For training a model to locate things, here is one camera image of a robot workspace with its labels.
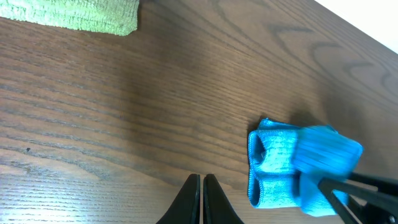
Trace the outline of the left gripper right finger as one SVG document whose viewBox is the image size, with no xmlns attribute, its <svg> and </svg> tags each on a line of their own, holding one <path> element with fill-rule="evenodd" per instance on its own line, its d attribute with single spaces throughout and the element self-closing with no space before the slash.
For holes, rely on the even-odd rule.
<svg viewBox="0 0 398 224">
<path fill-rule="evenodd" d="M 203 181 L 203 223 L 243 224 L 214 174 Z"/>
</svg>

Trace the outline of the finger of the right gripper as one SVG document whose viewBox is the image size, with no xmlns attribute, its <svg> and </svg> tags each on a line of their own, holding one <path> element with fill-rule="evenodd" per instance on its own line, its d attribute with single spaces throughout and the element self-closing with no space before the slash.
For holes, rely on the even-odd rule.
<svg viewBox="0 0 398 224">
<path fill-rule="evenodd" d="M 397 223 L 397 196 L 329 178 L 318 189 L 345 224 Z"/>
<path fill-rule="evenodd" d="M 360 182 L 362 184 L 372 185 L 377 187 L 377 190 L 381 193 L 388 195 L 397 196 L 397 180 L 388 179 L 384 177 L 376 177 L 371 175 L 351 173 L 348 177 L 349 180 Z"/>
</svg>

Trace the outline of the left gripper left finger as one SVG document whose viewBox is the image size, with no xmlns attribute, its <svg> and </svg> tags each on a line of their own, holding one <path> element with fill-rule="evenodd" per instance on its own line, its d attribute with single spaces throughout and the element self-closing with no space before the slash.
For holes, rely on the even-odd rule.
<svg viewBox="0 0 398 224">
<path fill-rule="evenodd" d="M 157 224 L 199 224 L 200 175 L 190 174 Z"/>
</svg>

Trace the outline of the blue microfiber cloth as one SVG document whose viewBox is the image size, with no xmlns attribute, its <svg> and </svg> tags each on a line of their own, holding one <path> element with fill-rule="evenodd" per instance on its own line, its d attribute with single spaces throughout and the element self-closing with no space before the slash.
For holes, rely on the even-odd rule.
<svg viewBox="0 0 398 224">
<path fill-rule="evenodd" d="M 248 198 L 258 209 L 299 207 L 313 217 L 335 215 L 318 189 L 323 178 L 344 182 L 363 153 L 331 126 L 299 127 L 263 119 L 248 136 Z"/>
</svg>

